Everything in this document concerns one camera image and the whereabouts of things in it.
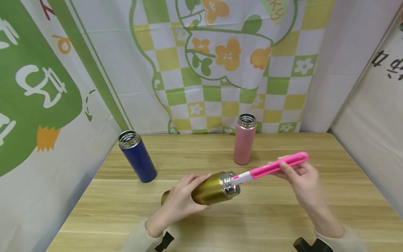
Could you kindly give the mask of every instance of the black object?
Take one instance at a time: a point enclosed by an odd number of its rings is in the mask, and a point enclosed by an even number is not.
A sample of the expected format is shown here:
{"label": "black object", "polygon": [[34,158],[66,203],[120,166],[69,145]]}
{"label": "black object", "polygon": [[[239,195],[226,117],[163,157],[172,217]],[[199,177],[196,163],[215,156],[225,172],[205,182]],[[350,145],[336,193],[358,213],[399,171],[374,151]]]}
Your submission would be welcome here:
{"label": "black object", "polygon": [[293,246],[298,252],[333,252],[329,245],[319,239],[316,239],[311,246],[306,242],[306,240],[304,240],[304,238],[300,237],[294,242]]}
{"label": "black object", "polygon": [[162,252],[175,238],[168,232],[165,232],[162,242],[155,248],[155,251]]}

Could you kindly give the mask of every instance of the pink thermos bottle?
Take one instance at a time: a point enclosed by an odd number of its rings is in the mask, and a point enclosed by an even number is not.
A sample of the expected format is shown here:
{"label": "pink thermos bottle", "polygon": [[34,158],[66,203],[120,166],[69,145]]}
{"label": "pink thermos bottle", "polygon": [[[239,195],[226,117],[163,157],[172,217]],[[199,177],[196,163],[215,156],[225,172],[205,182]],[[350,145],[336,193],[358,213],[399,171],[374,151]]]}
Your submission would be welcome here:
{"label": "pink thermos bottle", "polygon": [[239,116],[235,130],[234,162],[239,165],[249,163],[253,139],[256,132],[255,116],[243,113]]}

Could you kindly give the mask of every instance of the blue thermos bottle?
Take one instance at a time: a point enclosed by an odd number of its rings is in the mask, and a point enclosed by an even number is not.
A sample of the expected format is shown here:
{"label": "blue thermos bottle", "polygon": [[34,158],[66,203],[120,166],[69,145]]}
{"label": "blue thermos bottle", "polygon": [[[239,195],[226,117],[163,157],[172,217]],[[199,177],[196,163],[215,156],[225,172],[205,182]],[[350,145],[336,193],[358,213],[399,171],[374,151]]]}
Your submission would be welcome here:
{"label": "blue thermos bottle", "polygon": [[119,147],[127,160],[133,167],[140,181],[143,183],[151,182],[157,176],[147,149],[139,134],[134,130],[126,130],[119,136]]}

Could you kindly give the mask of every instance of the pink brush handle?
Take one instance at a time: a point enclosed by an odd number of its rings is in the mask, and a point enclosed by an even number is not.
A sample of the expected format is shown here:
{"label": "pink brush handle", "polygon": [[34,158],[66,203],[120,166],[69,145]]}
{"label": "pink brush handle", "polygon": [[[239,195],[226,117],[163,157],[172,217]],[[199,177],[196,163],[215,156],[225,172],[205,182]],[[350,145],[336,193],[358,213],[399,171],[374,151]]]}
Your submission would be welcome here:
{"label": "pink brush handle", "polygon": [[281,162],[286,162],[287,164],[293,166],[293,165],[297,165],[297,164],[304,162],[305,160],[308,159],[308,157],[309,157],[308,153],[299,152],[297,154],[277,160],[276,162],[260,166],[249,172],[250,172],[250,175],[252,176],[252,178],[257,179],[257,178],[267,175],[269,173],[273,173],[275,171],[280,170]]}

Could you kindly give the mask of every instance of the gold thermos bottle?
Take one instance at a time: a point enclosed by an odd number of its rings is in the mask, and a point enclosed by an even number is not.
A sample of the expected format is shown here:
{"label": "gold thermos bottle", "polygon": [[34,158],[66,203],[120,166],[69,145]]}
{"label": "gold thermos bottle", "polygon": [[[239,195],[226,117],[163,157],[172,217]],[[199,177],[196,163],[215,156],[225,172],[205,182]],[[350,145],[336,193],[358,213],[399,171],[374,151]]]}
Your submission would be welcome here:
{"label": "gold thermos bottle", "polygon": [[[233,171],[219,172],[211,175],[192,192],[193,200],[202,205],[230,200],[241,192],[239,185],[232,185],[231,178],[236,174]],[[168,197],[170,191],[164,192],[161,197],[161,206]]]}

